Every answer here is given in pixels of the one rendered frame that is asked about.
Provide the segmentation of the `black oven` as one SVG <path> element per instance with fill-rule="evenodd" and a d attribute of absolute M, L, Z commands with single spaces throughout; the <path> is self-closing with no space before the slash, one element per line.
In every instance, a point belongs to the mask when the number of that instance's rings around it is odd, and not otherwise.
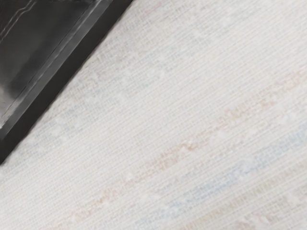
<path fill-rule="evenodd" d="M 0 165 L 133 0 L 0 0 Z"/>

